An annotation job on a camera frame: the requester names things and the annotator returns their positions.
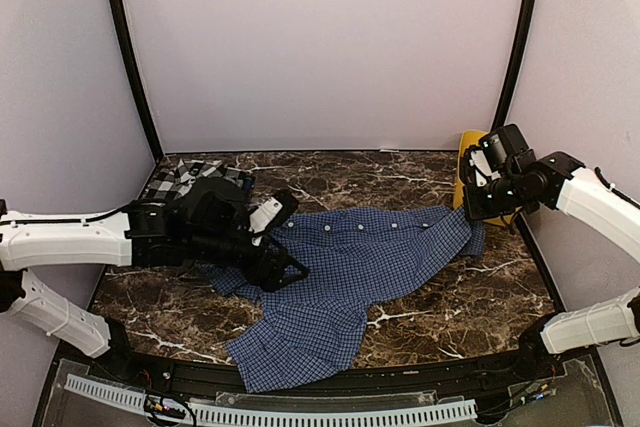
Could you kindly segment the yellow plastic basket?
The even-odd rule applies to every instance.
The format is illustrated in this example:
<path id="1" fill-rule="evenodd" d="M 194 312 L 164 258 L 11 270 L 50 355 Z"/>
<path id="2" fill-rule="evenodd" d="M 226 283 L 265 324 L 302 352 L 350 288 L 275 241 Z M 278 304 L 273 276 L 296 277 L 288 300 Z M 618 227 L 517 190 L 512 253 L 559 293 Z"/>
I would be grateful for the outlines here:
<path id="1" fill-rule="evenodd" d="M 462 133 L 458 149 L 453 209 L 463 205 L 465 180 L 471 178 L 473 184 L 485 186 L 488 180 L 494 178 L 486 159 L 481 154 L 472 154 L 470 158 L 465 157 L 465 152 L 471 147 L 475 148 L 480 138 L 486 134 L 486 131 L 480 130 L 467 130 Z"/>

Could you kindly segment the blue checked long sleeve shirt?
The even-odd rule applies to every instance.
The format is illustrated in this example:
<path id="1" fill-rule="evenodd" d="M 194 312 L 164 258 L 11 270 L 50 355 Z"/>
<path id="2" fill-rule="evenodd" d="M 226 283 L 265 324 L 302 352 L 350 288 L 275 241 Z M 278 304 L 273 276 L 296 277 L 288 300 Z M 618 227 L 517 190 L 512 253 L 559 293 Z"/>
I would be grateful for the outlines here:
<path id="1" fill-rule="evenodd" d="M 484 251 L 483 223 L 446 206 L 358 207 L 293 215 L 274 238 L 310 273 L 269 293 L 235 268 L 203 265 L 214 289 L 258 301 L 263 317 L 227 350 L 245 389 L 291 389 L 331 377 L 357 356 L 371 305 L 402 298 L 457 256 Z"/>

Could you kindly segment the black white plaid shirt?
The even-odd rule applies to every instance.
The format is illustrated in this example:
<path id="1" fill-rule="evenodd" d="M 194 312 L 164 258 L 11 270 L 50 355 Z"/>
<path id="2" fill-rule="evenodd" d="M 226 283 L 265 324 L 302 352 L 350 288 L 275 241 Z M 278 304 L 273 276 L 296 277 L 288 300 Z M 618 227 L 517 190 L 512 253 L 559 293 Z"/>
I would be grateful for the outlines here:
<path id="1" fill-rule="evenodd" d="M 186 195 L 197 180 L 221 178 L 250 192 L 255 177 L 246 171 L 231 167 L 221 160 L 183 160 L 173 166 L 161 166 L 144 187 L 141 198 L 170 201 Z"/>

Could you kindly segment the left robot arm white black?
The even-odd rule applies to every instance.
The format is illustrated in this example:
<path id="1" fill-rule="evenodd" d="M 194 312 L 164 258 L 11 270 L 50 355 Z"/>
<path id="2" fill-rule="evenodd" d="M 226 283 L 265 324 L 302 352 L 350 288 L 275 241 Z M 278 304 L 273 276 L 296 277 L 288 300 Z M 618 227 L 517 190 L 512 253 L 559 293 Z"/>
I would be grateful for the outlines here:
<path id="1" fill-rule="evenodd" d="M 274 292 L 309 270 L 271 232 L 297 209 L 282 190 L 249 205 L 250 189 L 224 178 L 199 178 L 171 200 L 140 199 L 85 216 L 1 210 L 1 311 L 101 361 L 120 383 L 141 374 L 124 326 L 61 296 L 33 272 L 37 266 L 101 264 L 178 266 L 204 262 L 239 271 L 248 284 Z"/>

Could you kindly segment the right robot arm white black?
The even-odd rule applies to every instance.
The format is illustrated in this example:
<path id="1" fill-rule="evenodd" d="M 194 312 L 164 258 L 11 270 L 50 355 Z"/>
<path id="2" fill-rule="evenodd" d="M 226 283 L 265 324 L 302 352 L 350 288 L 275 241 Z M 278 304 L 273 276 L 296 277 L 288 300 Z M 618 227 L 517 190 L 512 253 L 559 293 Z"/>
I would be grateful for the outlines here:
<path id="1" fill-rule="evenodd" d="M 600 169 L 556 151 L 538 157 L 515 124 L 491 132 L 466 131 L 459 146 L 454 205 L 470 221 L 508 226 L 541 206 L 581 221 L 633 259 L 639 257 L 639 204 L 608 182 Z M 520 337 L 510 371 L 534 379 L 549 357 L 567 351 L 639 341 L 639 290 L 536 321 Z"/>

